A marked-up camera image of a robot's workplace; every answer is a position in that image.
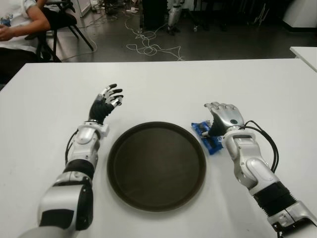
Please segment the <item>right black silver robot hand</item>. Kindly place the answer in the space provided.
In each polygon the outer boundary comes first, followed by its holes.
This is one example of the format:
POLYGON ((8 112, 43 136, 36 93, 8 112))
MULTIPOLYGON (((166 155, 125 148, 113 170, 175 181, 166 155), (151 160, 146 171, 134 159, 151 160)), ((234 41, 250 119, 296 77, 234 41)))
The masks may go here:
POLYGON ((224 136, 228 131, 236 130, 245 125, 244 119, 238 108, 232 104, 218 102, 205 103, 213 122, 208 131, 208 136, 224 136))

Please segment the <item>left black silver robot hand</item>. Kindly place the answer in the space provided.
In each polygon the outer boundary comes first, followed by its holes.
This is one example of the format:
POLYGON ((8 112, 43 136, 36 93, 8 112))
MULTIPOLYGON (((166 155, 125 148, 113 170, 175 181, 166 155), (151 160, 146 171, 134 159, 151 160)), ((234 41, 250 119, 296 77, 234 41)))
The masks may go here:
POLYGON ((104 88, 93 101, 88 121, 94 121, 103 124, 105 118, 118 106, 122 105, 123 95, 120 95, 123 90, 117 88, 117 84, 111 84, 104 88))

